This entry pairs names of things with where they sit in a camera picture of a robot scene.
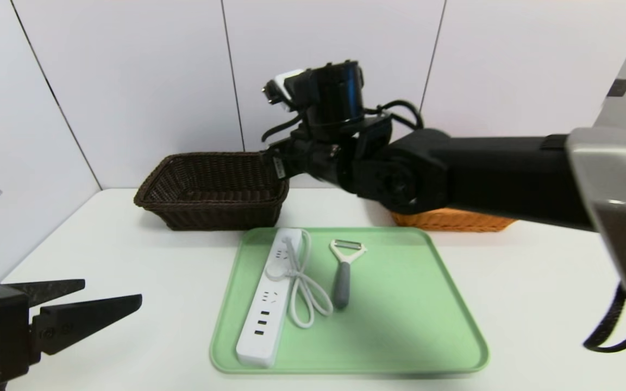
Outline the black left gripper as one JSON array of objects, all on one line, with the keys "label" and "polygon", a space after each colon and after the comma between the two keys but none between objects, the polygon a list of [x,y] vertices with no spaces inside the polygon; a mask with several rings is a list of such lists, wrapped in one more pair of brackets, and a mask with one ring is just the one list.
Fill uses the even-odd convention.
[{"label": "black left gripper", "polygon": [[41,307],[32,317],[29,343],[28,307],[84,288],[84,279],[0,284],[0,382],[25,375],[30,363],[40,362],[42,354],[60,353],[142,305],[142,295],[134,294]]}]

